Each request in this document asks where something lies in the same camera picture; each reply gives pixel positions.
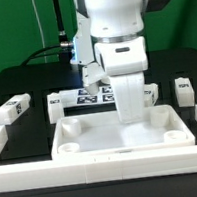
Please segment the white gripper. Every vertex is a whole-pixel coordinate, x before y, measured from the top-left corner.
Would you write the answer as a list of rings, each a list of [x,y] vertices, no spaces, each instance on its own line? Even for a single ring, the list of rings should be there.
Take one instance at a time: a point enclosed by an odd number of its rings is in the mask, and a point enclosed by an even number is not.
[[[83,66],[82,84],[90,95],[99,92],[99,80],[108,76],[119,120],[136,122],[144,115],[144,70],[148,58],[144,37],[118,43],[96,43],[94,53],[98,63]]]

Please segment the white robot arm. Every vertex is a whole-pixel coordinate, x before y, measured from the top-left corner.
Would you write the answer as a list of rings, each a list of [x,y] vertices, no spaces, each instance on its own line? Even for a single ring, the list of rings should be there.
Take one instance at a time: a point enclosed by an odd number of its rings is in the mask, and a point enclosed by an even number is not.
[[[148,69],[142,17],[170,0],[73,0],[78,29],[73,64],[82,65],[82,84],[91,95],[100,82],[113,90],[119,120],[144,114],[144,72]]]

